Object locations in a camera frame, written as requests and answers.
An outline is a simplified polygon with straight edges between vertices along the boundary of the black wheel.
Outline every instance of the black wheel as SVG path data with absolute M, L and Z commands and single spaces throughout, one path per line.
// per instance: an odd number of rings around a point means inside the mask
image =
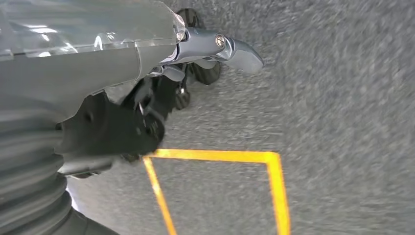
M 193 28 L 205 28 L 200 15 L 192 8 L 184 8 L 177 12 L 183 18 L 183 21 L 187 27 Z M 221 71 L 221 64 L 215 63 L 215 66 L 211 69 L 204 69 L 197 64 L 189 64 L 190 72 L 194 74 L 195 79 L 205 85 L 210 85 L 219 79 Z

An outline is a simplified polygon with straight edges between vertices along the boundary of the metal bracket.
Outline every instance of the metal bracket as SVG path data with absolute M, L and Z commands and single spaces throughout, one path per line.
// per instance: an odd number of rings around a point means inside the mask
M 264 67 L 259 54 L 247 43 L 204 29 L 187 28 L 186 38 L 161 65 L 192 63 L 209 67 L 206 61 L 220 61 L 248 73 L 257 73 Z

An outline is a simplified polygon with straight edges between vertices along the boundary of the yellow tape line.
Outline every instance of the yellow tape line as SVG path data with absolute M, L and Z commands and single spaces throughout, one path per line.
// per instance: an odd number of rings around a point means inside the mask
M 156 195 L 157 202 L 160 206 L 160 210 L 163 214 L 164 222 L 166 223 L 167 231 L 170 235 L 177 235 L 174 228 L 173 220 L 167 206 L 166 199 L 164 198 L 163 191 L 161 190 L 159 181 L 157 180 L 156 172 L 153 167 L 153 163 L 149 157 L 143 158 L 145 169 L 147 170 L 148 178 L 150 179 L 151 186 L 153 187 L 154 194 Z
M 156 173 L 149 157 L 267 164 L 278 235 L 290 234 L 290 215 L 285 192 L 281 161 L 278 153 L 159 149 L 156 154 L 144 157 L 144 165 L 149 175 L 150 182 L 153 186 L 154 193 L 157 197 L 157 201 L 160 205 L 161 212 L 163 213 L 169 234 L 177 235 L 173 225 L 173 220 L 171 219 L 170 212 L 167 207 L 167 203 L 161 191 L 159 182 L 157 181 Z

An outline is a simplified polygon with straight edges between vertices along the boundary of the bolt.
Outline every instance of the bolt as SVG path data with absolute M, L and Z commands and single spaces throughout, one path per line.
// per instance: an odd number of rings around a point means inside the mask
M 184 34 L 182 34 L 182 33 L 176 33 L 177 40 L 181 41 L 183 39 L 183 37 L 184 37 Z
M 225 47 L 225 37 L 221 34 L 216 36 L 216 44 L 218 45 L 219 48 L 224 48 Z

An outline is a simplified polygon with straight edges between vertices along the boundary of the transparent plastic cover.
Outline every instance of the transparent plastic cover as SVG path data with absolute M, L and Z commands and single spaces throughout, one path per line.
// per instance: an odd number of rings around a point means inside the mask
M 173 45 L 184 23 L 151 0 L 0 0 L 0 61 Z

